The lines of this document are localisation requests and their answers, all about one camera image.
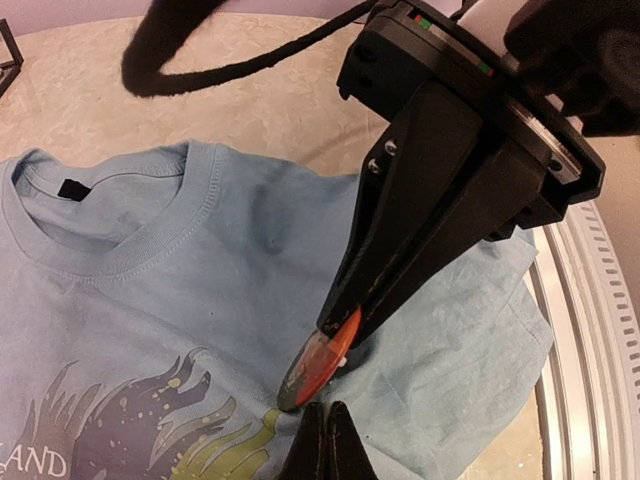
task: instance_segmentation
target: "graphic design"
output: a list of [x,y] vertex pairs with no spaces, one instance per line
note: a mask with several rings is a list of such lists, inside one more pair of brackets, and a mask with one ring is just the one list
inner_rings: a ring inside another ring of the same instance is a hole
[[[79,397],[60,391],[77,362],[65,366],[38,412],[31,402],[10,454],[2,450],[0,480],[253,479],[269,460],[265,447],[276,435],[279,410],[268,411],[261,424],[229,433],[224,424],[236,412],[231,397],[198,418],[179,424],[167,418],[204,401],[211,374],[197,382],[191,378],[200,352],[176,359],[156,377],[124,382],[102,398],[100,384]],[[195,386],[181,388],[189,381]]]

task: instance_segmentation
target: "black object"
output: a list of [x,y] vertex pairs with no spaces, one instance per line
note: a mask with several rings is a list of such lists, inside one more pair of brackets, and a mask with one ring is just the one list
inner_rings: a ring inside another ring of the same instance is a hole
[[504,37],[518,81],[556,94],[586,137],[640,133],[640,2],[530,0]]
[[478,241],[560,221],[600,193],[604,163],[567,120],[418,0],[378,2],[338,87],[391,125],[364,161],[351,240],[318,318],[329,337],[361,307],[357,346]]
[[9,85],[13,83],[20,73],[24,59],[20,54],[15,38],[13,38],[9,24],[4,18],[0,18],[0,35],[2,35],[2,39],[11,55],[11,60],[0,63],[0,97],[2,97]]
[[70,180],[67,178],[64,182],[62,182],[62,186],[60,187],[58,196],[60,198],[68,198],[69,200],[81,202],[87,197],[87,195],[89,195],[89,192],[91,192],[91,189],[89,187],[84,186],[80,182],[76,182],[75,180]]
[[347,406],[310,403],[278,480],[378,480]]
[[184,4],[154,0],[124,52],[121,68],[124,87],[139,97],[170,96],[252,75],[273,67],[366,15],[376,2],[364,0],[298,39],[244,62],[199,72],[163,73],[162,66],[174,57],[189,35],[226,1]]

